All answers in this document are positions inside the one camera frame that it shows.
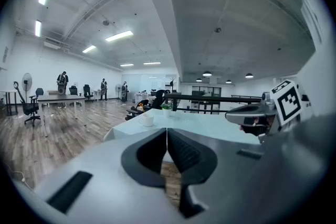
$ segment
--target cable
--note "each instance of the cable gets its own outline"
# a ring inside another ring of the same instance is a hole
[[[25,175],[24,175],[22,172],[15,172],[15,171],[13,171],[13,170],[11,169],[11,167],[10,167],[8,164],[7,164],[7,166],[8,166],[9,170],[10,170],[12,173],[22,174],[22,179],[21,179],[21,181],[22,181],[23,183],[25,183],[26,186],[27,186],[31,191],[33,191],[32,188],[29,187],[29,185],[27,184]]]

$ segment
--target wooden floor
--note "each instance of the wooden floor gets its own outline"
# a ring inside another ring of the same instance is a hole
[[[125,121],[126,108],[118,100],[85,102],[87,126],[81,117],[77,104],[78,119],[75,119],[73,106],[58,109],[57,104],[43,107],[48,137],[42,134],[40,120],[24,124],[28,118],[18,107],[16,116],[0,119],[0,154],[3,163],[13,171],[23,172],[26,183],[34,188],[41,179],[58,166],[74,158],[86,148],[100,144],[106,133]],[[180,199],[181,175],[174,164],[164,163],[162,175],[166,177],[167,195],[178,205]],[[22,179],[20,174],[11,174]]]

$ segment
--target air conditioner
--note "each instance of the air conditioner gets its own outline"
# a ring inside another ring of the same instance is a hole
[[[53,39],[46,38],[44,41],[44,46],[54,49],[54,50],[58,50],[61,48],[61,43]]]

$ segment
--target white cup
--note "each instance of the white cup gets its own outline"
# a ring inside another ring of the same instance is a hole
[[[163,115],[165,116],[165,117],[169,117],[170,116],[170,109],[163,109],[162,110],[162,112],[163,112]]]
[[[153,126],[154,117],[144,116],[139,119],[139,123],[141,123],[143,126],[146,126],[146,127]]]

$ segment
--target ceiling pipe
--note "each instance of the ceiling pipe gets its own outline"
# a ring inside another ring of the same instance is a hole
[[[216,26],[218,26],[219,23],[221,22],[221,20],[223,19],[224,14],[225,14],[225,10],[226,10],[226,8],[227,8],[228,3],[229,3],[229,0],[225,0],[225,4],[224,4],[224,7],[223,7],[221,16],[219,17],[219,20],[218,20]],[[212,37],[213,37],[214,34],[215,34],[215,32],[212,31],[212,33],[211,33],[211,35],[210,35],[210,38],[207,40],[207,43],[206,43],[205,46],[204,46],[202,55],[204,54],[205,50],[207,49],[207,47],[208,47],[208,45],[209,45],[209,43],[210,43],[210,41],[211,41],[211,39],[212,39]]]
[[[24,35],[24,34],[29,34],[29,35],[32,36],[32,37],[36,37],[36,36],[35,36],[35,33],[31,32],[31,31],[29,31],[29,30],[22,29],[22,28],[17,27],[17,26],[16,26],[15,28],[16,28],[17,30],[19,30],[23,35]],[[119,69],[119,68],[117,68],[117,67],[108,65],[108,64],[103,63],[103,62],[100,62],[100,61],[98,61],[98,60],[91,59],[91,58],[89,58],[89,57],[87,57],[87,56],[84,56],[84,57],[83,57],[82,55],[79,55],[79,54],[76,54],[76,53],[71,52],[70,49],[73,48],[73,45],[70,45],[70,44],[68,44],[68,43],[66,43],[66,42],[64,42],[64,41],[57,40],[57,39],[48,37],[48,36],[46,36],[46,35],[41,35],[40,38],[49,38],[49,39],[51,39],[51,40],[53,40],[53,41],[55,41],[55,42],[60,43],[60,45],[66,45],[67,47],[62,47],[62,46],[61,46],[60,49],[61,49],[64,53],[66,53],[66,54],[68,54],[68,55],[75,56],[75,57],[80,58],[80,59],[82,59],[82,60],[84,60],[84,59],[88,59],[89,61],[91,61],[91,62],[93,62],[93,63],[95,63],[95,64],[97,64],[97,65],[105,66],[105,67],[108,67],[108,68],[110,68],[110,69],[114,69],[114,70],[116,70],[116,71],[122,71],[121,69]]]

